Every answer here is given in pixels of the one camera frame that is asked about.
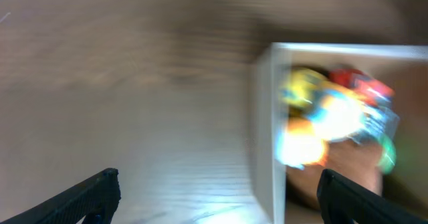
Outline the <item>brown plush toy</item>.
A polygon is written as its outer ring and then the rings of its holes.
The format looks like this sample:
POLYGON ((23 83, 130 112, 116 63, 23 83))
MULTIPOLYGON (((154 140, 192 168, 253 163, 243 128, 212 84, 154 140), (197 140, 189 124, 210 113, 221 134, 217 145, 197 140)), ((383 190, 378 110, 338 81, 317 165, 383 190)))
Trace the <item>brown plush toy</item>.
POLYGON ((378 167, 383 148, 377 142, 358 145, 345 140, 330 145, 325 165, 308 165, 303 170, 286 169, 286 198, 319 210, 317 188, 324 169, 332 169, 342 176, 381 196, 383 174, 378 167))

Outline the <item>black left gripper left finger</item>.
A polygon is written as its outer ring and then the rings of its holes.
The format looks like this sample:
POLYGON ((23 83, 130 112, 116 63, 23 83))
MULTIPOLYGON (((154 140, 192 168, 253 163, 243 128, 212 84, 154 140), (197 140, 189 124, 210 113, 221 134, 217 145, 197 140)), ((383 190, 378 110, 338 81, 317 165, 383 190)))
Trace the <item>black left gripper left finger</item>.
POLYGON ((107 168, 2 224, 110 224, 120 199, 118 169, 107 168))

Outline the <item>red toy car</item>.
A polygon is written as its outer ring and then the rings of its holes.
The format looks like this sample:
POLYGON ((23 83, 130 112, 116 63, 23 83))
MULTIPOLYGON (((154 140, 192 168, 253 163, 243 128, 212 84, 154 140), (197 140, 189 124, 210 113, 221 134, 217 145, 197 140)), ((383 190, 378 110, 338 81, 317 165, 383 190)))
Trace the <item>red toy car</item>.
POLYGON ((363 127, 352 136, 357 143, 366 140, 380 141, 395 136, 400 118, 392 111, 393 89, 370 75, 354 68, 337 68, 329 73, 329 79, 352 90, 362 104, 363 127))

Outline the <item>white cardboard box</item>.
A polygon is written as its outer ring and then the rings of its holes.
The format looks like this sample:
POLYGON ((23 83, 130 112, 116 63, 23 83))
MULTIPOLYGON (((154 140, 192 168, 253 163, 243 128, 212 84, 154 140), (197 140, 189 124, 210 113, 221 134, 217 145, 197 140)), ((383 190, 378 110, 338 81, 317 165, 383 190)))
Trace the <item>white cardboard box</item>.
POLYGON ((358 69, 394 90, 392 111, 400 118, 392 139, 396 164, 383 174, 380 197, 427 218, 427 47, 337 43, 274 43, 258 59, 255 71, 251 183, 272 223, 321 223, 320 210, 286 198, 286 166, 275 157, 284 122, 302 117, 279 99, 279 89, 294 68, 324 74, 337 68, 358 69))

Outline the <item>yellow blue duck toy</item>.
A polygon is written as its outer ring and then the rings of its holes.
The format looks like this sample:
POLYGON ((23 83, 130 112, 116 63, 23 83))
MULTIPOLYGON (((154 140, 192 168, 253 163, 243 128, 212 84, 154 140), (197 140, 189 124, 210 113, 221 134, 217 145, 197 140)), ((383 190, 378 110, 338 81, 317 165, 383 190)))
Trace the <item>yellow blue duck toy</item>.
POLYGON ((307 113, 284 122, 275 157, 295 169, 324 166, 330 144, 350 138, 363 126, 363 103, 357 93, 328 82, 307 113))

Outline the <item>yellow ball with blue letters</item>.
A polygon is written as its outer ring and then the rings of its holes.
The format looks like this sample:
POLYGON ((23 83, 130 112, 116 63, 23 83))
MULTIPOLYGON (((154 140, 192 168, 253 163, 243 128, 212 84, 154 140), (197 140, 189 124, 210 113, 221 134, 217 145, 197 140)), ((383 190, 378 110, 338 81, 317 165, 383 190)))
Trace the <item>yellow ball with blue letters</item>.
POLYGON ((313 105, 316 93, 328 78, 310 68, 294 68, 279 89, 279 99, 293 111, 304 112, 313 105))

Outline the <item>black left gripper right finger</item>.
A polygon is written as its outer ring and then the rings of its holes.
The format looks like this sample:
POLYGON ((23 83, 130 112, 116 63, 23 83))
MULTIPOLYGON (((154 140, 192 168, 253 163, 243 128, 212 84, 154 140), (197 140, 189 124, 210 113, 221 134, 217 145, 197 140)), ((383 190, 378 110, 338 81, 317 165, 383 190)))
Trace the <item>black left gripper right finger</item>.
POLYGON ((325 224, 427 224, 332 169, 322 171, 317 198, 325 224))

